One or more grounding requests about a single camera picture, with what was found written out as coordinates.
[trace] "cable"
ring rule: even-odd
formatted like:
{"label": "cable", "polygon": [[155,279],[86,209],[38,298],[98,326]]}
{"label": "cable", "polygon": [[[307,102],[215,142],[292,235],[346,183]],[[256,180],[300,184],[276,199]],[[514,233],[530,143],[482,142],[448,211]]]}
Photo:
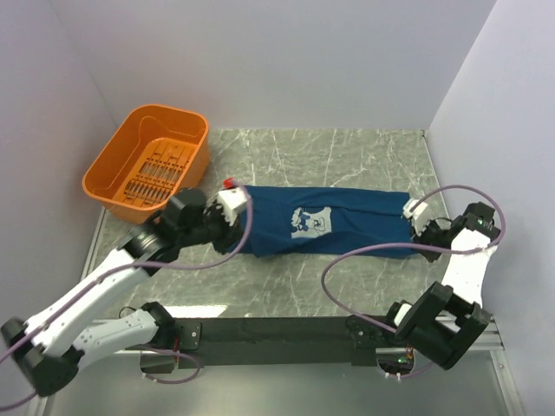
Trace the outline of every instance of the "cable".
{"label": "cable", "polygon": [[[326,276],[328,275],[328,273],[330,272],[331,268],[333,266],[335,266],[336,264],[338,264],[339,262],[341,262],[342,260],[351,257],[351,256],[356,256],[362,253],[367,253],[369,251],[374,251],[374,250],[385,250],[385,249],[415,249],[415,250],[427,250],[427,251],[433,251],[436,253],[441,253],[441,254],[474,254],[474,253],[478,253],[480,251],[483,251],[489,247],[492,247],[494,245],[497,245],[501,239],[505,236],[505,230],[506,230],[506,221],[505,221],[505,215],[503,214],[503,211],[501,210],[499,204],[497,204],[497,202],[495,202],[495,200],[493,200],[493,198],[491,198],[489,195],[487,195],[486,193],[484,193],[483,191],[480,191],[479,189],[476,189],[472,186],[467,186],[467,185],[447,185],[447,186],[442,186],[440,188],[437,188],[434,191],[431,191],[430,193],[427,193],[426,195],[424,195],[421,199],[419,199],[419,201],[413,206],[412,210],[413,211],[418,205],[420,205],[422,202],[424,202],[426,199],[430,198],[431,196],[435,195],[438,192],[442,192],[442,191],[446,191],[448,189],[464,189],[467,191],[471,191],[474,193],[477,193],[478,195],[480,195],[481,197],[485,198],[495,209],[495,211],[498,213],[499,215],[499,221],[500,221],[500,226],[499,226],[499,235],[492,241],[490,242],[486,247],[478,247],[476,249],[471,249],[471,250],[450,250],[450,249],[444,249],[441,247],[434,247],[434,246],[430,246],[430,245],[425,245],[425,244],[416,244],[416,243],[384,243],[384,244],[374,244],[374,245],[369,245],[367,247],[362,247],[360,249],[356,249],[356,250],[352,250],[349,251],[345,254],[342,254],[341,256],[336,257],[333,261],[331,261],[330,264],[328,264],[322,271],[322,275],[320,278],[320,284],[322,285],[322,289],[323,289],[323,293],[326,294],[326,296],[335,304],[337,305],[339,308],[346,310],[347,312],[349,312],[350,314],[354,315],[354,316],[358,316],[359,318],[361,318],[362,320],[371,323],[372,325],[376,325],[377,327],[380,327],[382,329],[385,329],[388,332],[391,332],[392,334],[395,333],[395,328],[389,326],[386,323],[380,322],[378,320],[376,320],[375,318],[372,318],[371,316],[366,316],[354,309],[352,309],[351,307],[347,306],[346,304],[342,303],[339,299],[337,299],[335,296],[333,296],[330,292],[330,290],[328,289],[328,287],[326,286]],[[423,371],[427,370],[428,368],[430,368],[432,366],[432,363],[424,366],[423,368],[411,373],[411,374],[407,374],[406,376],[402,376],[404,377],[409,377],[412,376],[414,377],[417,374],[422,373]]]}
{"label": "cable", "polygon": [[118,312],[118,318],[121,319],[121,312],[123,312],[125,309],[131,309],[133,312],[137,311],[137,309],[132,306],[124,306],[123,308],[120,309],[120,312]]}
{"label": "cable", "polygon": [[157,379],[156,377],[154,377],[151,374],[143,374],[145,378],[147,378],[149,380],[152,380],[155,383],[159,383],[159,384],[183,384],[183,383],[187,383],[188,381],[191,381],[192,379],[194,379],[200,373],[200,368],[201,368],[200,361],[197,360],[192,355],[183,354],[183,353],[180,353],[179,351],[172,351],[171,349],[150,348],[146,345],[143,345],[142,347],[144,349],[147,349],[148,351],[152,351],[153,353],[164,354],[164,355],[173,355],[174,357],[184,358],[186,360],[192,361],[195,365],[194,372],[191,375],[189,375],[188,377],[186,377],[185,379],[181,379],[181,380],[162,380],[162,379]]}
{"label": "cable", "polygon": [[14,410],[16,408],[18,408],[19,406],[23,406],[25,403],[31,401],[32,399],[34,399],[36,396],[36,392],[31,393],[29,396],[27,396],[24,399],[21,399],[19,401],[16,401],[10,405],[7,406],[0,406],[0,412],[8,412],[10,410]]}
{"label": "cable", "polygon": [[[10,348],[8,348],[8,350],[5,351],[0,356],[0,364],[2,364],[4,361],[6,361],[8,359],[8,357],[10,357],[14,352],[16,352],[23,344],[32,340],[37,334],[39,334],[41,331],[43,331],[45,328],[47,328],[48,325],[50,325],[50,323],[52,323],[58,317],[60,317],[66,310],[68,310],[73,305],[75,305],[94,286],[96,286],[99,283],[102,283],[104,281],[104,279],[113,275],[114,273],[118,273],[118,272],[126,270],[126,269],[138,268],[138,267],[170,269],[170,270],[186,270],[186,271],[205,270],[205,269],[210,269],[211,267],[220,266],[221,264],[223,264],[223,263],[227,262],[228,260],[231,260],[233,257],[235,257],[235,255],[238,254],[241,251],[241,249],[243,248],[243,246],[246,243],[246,240],[248,239],[248,237],[251,234],[252,221],[253,221],[253,209],[252,209],[251,195],[246,190],[245,186],[240,184],[239,182],[236,182],[236,181],[233,181],[233,184],[236,187],[238,187],[246,196],[246,226],[245,226],[245,231],[243,232],[243,236],[239,240],[235,249],[232,250],[232,252],[230,252],[229,254],[220,258],[219,260],[217,260],[215,262],[206,263],[206,264],[199,264],[199,265],[194,265],[194,266],[190,266],[190,265],[187,265],[187,264],[179,264],[179,263],[133,262],[133,263],[130,263],[130,264],[123,264],[121,266],[114,267],[111,270],[107,270],[104,273],[102,273],[101,275],[99,275],[93,282],[89,283],[83,289],[81,289],[79,292],[77,292],[77,294],[75,296],[73,296],[71,299],[69,299],[61,308],[59,308],[56,312],[54,312],[54,314],[52,314],[48,319],[46,319],[46,321],[44,321],[42,323],[42,325],[39,325],[37,328],[35,328],[34,330],[32,330],[31,332],[26,334],[23,338],[21,338],[19,341],[17,341],[14,345],[12,345]],[[16,403],[12,403],[11,405],[0,406],[0,412],[6,412],[8,410],[12,410],[16,407],[24,405],[25,403],[30,401],[35,396],[36,396],[36,393],[33,393],[33,394],[29,395],[28,397],[26,397],[22,400],[19,400]]]}

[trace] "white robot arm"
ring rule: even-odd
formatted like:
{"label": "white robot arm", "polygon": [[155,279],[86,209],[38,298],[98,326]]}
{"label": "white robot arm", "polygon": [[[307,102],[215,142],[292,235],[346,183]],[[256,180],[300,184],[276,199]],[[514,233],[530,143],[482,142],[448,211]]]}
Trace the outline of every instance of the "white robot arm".
{"label": "white robot arm", "polygon": [[78,371],[99,359],[135,345],[165,347],[175,337],[174,319],[157,302],[150,302],[131,315],[102,325],[93,320],[115,299],[133,286],[148,280],[156,271],[141,267],[115,272],[101,282],[104,272],[135,262],[172,262],[181,248],[213,243],[225,252],[230,238],[242,233],[238,215],[245,209],[246,196],[239,189],[218,193],[208,205],[204,193],[185,189],[172,197],[161,213],[135,226],[120,246],[72,290],[26,322],[12,318],[2,326],[8,345],[30,334],[66,305],[79,292],[93,285],[79,302],[35,335],[14,353],[16,362],[40,396],[65,387]]}

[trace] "black metal bar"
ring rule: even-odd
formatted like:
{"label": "black metal bar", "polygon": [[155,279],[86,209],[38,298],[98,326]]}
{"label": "black metal bar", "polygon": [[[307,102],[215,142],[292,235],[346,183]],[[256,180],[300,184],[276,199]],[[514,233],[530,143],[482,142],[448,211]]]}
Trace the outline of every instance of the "black metal bar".
{"label": "black metal bar", "polygon": [[[180,350],[203,366],[341,362],[375,366],[376,348],[405,345],[355,316],[180,318],[176,324]],[[171,357],[144,354],[140,363],[148,373],[173,370]],[[191,366],[180,361],[180,367]]]}

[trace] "metal frame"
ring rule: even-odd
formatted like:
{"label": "metal frame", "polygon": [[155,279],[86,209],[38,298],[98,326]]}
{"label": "metal frame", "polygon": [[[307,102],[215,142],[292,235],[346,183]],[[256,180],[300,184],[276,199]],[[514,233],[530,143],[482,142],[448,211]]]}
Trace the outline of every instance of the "metal frame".
{"label": "metal frame", "polygon": [[[100,233],[106,223],[106,218],[108,216],[107,211],[102,208],[101,214],[99,216],[95,234],[93,235],[92,242],[90,245],[90,249],[88,251],[85,264],[83,265],[83,272],[82,277],[86,277],[91,269],[94,267],[95,259],[98,252],[98,243],[99,243],[99,236]],[[179,313],[175,315],[176,318],[188,318],[189,316],[179,316]],[[454,326],[454,320],[444,316],[438,318],[441,321],[444,321],[448,326]],[[111,320],[96,320],[94,324],[102,324],[105,322],[109,322]],[[376,348],[375,352],[377,354],[391,354],[391,353],[399,353],[404,351],[404,348]],[[525,415],[524,407],[522,406],[522,402],[519,397],[519,392],[514,383],[513,374],[508,366],[505,348],[503,345],[503,341],[501,340],[500,332],[498,330],[497,324],[495,320],[487,327],[486,331],[480,336],[480,338],[469,348],[469,351],[490,351],[492,356],[492,362],[495,367],[495,373],[497,375],[497,379],[499,382],[499,387],[502,392],[503,398],[506,403],[506,408],[508,414],[510,416],[522,416]],[[150,355],[153,353],[150,352],[141,352],[138,350],[124,350],[116,353],[117,355]],[[28,405],[26,416],[49,416],[50,409],[52,407],[52,403],[55,399],[55,396],[50,396],[48,398],[39,398],[35,397]]]}
{"label": "metal frame", "polygon": [[509,368],[505,350],[492,351],[491,355],[495,374],[497,375],[499,387],[501,388],[503,399],[505,399],[509,416],[521,416],[526,414],[524,406],[522,405],[522,400],[520,399],[519,390],[514,382],[513,373]]}

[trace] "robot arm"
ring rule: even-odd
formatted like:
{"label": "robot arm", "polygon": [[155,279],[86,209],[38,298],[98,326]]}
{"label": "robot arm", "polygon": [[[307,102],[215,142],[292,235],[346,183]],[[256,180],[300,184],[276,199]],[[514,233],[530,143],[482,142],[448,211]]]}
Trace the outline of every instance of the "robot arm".
{"label": "robot arm", "polygon": [[14,353],[16,363],[38,394],[57,392],[79,370],[122,349],[140,344],[161,348],[173,345],[175,320],[157,302],[147,303],[125,318],[90,326],[116,298],[148,280],[157,270],[128,268],[99,283],[98,277],[137,261],[172,262],[181,248],[191,245],[213,243],[216,250],[223,252],[242,233],[237,217],[245,205],[245,195],[237,189],[220,191],[211,205],[200,190],[183,190],[170,199],[164,211],[136,225],[120,246],[60,300],[26,322],[16,318],[7,321],[2,335],[8,345],[13,345],[41,327],[85,287],[94,285],[79,302]]}
{"label": "robot arm", "polygon": [[[428,205],[415,210],[415,199],[408,201],[405,218],[412,222],[413,240],[418,244],[433,245],[451,250],[486,248],[499,234],[494,226],[494,209],[482,204],[470,204],[463,215],[443,230],[432,218]],[[406,340],[429,359],[451,368],[478,339],[491,320],[482,308],[481,288],[486,267],[497,246],[467,255],[454,254],[449,259],[441,283],[435,282],[416,301],[396,302],[388,312],[388,320],[397,328],[395,337]],[[434,261],[438,253],[421,251]],[[456,328],[448,328],[438,320],[440,315],[455,317]]]}

